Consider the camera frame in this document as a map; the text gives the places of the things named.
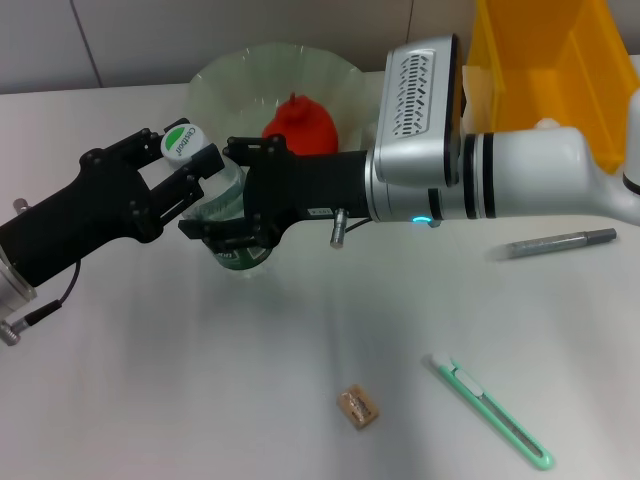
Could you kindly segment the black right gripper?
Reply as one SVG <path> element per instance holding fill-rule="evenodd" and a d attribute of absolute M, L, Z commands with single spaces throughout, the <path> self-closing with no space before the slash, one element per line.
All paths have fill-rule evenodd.
<path fill-rule="evenodd" d="M 343 209 L 351 218 L 369 216 L 364 151 L 297 156 L 282 135 L 229 137 L 222 153 L 249 166 L 244 188 L 245 218 L 180 220 L 178 228 L 212 251 L 276 247 L 284 232 L 306 220 L 329 219 Z M 202 182 L 224 168 L 214 144 L 201 149 L 151 190 L 152 206 L 166 225 L 206 197 Z"/>

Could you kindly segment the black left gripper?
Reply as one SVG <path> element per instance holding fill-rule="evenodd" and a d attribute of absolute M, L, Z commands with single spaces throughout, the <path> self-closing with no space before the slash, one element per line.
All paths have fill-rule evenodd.
<path fill-rule="evenodd" d="M 158 238 L 160 215 L 139 170 L 163 156 L 171 129 L 188 122 L 180 118 L 160 133 L 144 128 L 84 154 L 68 186 L 1 226 L 10 265 L 37 287 L 112 240 Z"/>

